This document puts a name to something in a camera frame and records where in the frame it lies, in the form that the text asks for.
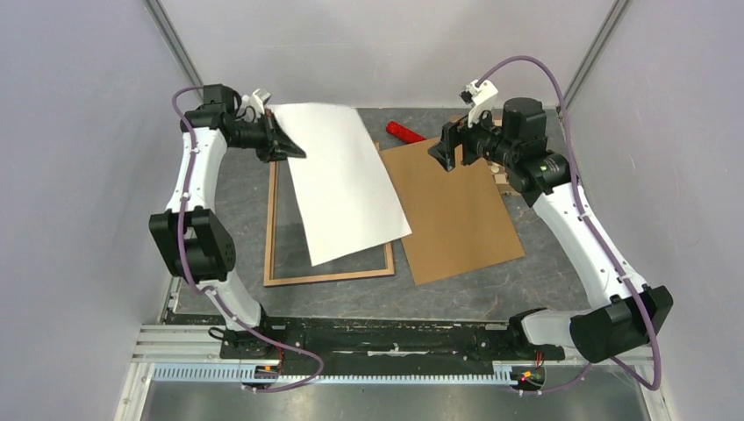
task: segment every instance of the cardboard sheet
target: cardboard sheet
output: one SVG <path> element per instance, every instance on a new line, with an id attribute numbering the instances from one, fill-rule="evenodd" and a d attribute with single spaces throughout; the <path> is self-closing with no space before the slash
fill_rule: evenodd
<path id="1" fill-rule="evenodd" d="M 274 108 L 307 153 L 289 158 L 313 266 L 411 233 L 385 166 L 353 108 L 294 103 Z"/>
<path id="2" fill-rule="evenodd" d="M 436 142 L 381 153 L 413 230 L 403 247 L 417 285 L 525 255 L 488 164 L 448 173 L 426 152 Z"/>

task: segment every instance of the black mount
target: black mount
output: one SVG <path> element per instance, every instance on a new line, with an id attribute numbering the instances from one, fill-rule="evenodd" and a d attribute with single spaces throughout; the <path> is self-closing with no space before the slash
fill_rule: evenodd
<path id="1" fill-rule="evenodd" d="M 256 156 L 263 162 L 306 157 L 305 152 L 279 127 L 270 109 L 258 118 L 254 116 L 255 121 L 246 121 L 237 116 L 240 102 L 240 95 L 232 88 L 207 85 L 204 87 L 204 103 L 193 111 L 187 111 L 185 116 L 194 128 L 220 130 L 227 147 L 255 149 Z M 181 131 L 187 131 L 183 121 Z"/>
<path id="2" fill-rule="evenodd" d="M 565 157 L 547 149 L 547 116 L 542 103 L 513 98 L 504 104 L 501 127 L 494 126 L 490 111 L 468 127 L 468 116 L 442 126 L 440 141 L 429 148 L 446 171 L 455 167 L 454 149 L 462 145 L 462 165 L 480 158 L 504 166 L 509 184 L 532 206 L 542 193 L 570 181 Z"/>
<path id="3" fill-rule="evenodd" d="M 221 316 L 171 314 L 169 325 L 225 325 Z M 285 344 L 320 356 L 323 375 L 492 375 L 494 360 L 563 360 L 559 346 L 535 346 L 492 322 L 385 320 L 359 318 L 283 318 L 263 316 L 256 328 Z M 318 363 L 257 342 L 249 332 L 212 330 L 221 339 L 225 360 L 281 360 L 283 375 L 310 375 Z M 376 355 L 397 348 L 405 357 Z"/>

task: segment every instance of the black joint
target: black joint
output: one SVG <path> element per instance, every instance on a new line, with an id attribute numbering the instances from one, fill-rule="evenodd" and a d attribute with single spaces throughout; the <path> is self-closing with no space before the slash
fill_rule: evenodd
<path id="1" fill-rule="evenodd" d="M 217 105 L 227 114 L 235 114 L 235 90 L 222 84 L 204 86 L 204 105 Z"/>
<path id="2" fill-rule="evenodd" d="M 168 271 L 173 276 L 184 276 L 178 247 L 178 215 L 170 210 L 150 216 L 150 233 L 161 252 Z M 183 229 L 193 230 L 193 237 L 184 238 L 186 259 L 194 282 L 217 279 L 224 281 L 235 268 L 236 254 L 233 237 L 209 209 L 185 212 Z"/>
<path id="3" fill-rule="evenodd" d="M 640 299 L 658 333 L 674 304 L 666 287 L 646 289 Z M 620 355 L 649 341 L 641 310 L 632 296 L 601 309 L 571 318 L 570 333 L 576 350 L 589 362 Z"/>

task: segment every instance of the brown cardboard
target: brown cardboard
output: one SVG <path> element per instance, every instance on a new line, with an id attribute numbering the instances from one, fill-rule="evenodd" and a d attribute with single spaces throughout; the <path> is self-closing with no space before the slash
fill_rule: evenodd
<path id="1" fill-rule="evenodd" d="M 416 285 L 525 255 L 488 164 L 448 173 L 426 151 L 436 142 L 381 152 L 413 231 L 403 247 Z"/>

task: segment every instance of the gray table surface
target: gray table surface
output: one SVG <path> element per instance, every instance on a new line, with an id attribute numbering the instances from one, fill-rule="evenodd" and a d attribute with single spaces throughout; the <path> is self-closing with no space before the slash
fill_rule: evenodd
<path id="1" fill-rule="evenodd" d="M 463 112 L 361 109 L 360 115 L 372 139 L 387 149 L 402 145 L 385 132 L 390 120 L 431 138 L 440 134 L 450 117 Z M 556 152 L 565 152 L 557 116 L 554 112 L 548 116 L 548 144 Z M 235 240 L 238 275 L 271 315 L 506 320 L 536 307 L 581 310 L 589 306 L 578 275 L 555 236 L 520 197 L 506 197 L 504 202 L 525 249 L 524 258 L 418 287 L 401 242 L 395 241 L 394 276 L 264 288 L 268 165 L 260 163 L 253 151 L 227 151 L 215 202 L 220 221 Z M 217 314 L 206 297 L 194 296 L 186 288 L 181 288 L 175 311 Z"/>

